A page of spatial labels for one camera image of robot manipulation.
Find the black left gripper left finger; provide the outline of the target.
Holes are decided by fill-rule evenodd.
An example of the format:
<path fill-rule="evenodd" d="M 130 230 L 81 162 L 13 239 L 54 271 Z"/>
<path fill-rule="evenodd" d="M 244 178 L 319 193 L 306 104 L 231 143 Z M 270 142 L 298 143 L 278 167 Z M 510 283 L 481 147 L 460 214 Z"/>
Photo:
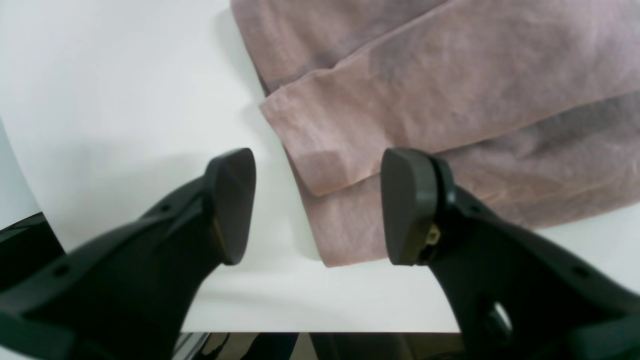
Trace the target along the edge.
<path fill-rule="evenodd" d="M 1 294 L 1 346 L 43 360 L 169 360 L 203 281 L 237 265 L 257 181 L 249 148 L 139 219 L 60 257 Z"/>

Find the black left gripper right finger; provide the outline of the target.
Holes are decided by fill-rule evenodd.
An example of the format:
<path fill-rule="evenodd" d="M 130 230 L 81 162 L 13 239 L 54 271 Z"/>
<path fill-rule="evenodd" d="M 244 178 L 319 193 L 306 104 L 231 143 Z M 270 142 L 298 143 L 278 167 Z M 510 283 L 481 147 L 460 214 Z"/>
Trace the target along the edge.
<path fill-rule="evenodd" d="M 467 358 L 639 358 L 637 294 L 494 214 L 456 185 L 444 160 L 387 148 L 380 174 L 388 258 L 429 267 Z"/>

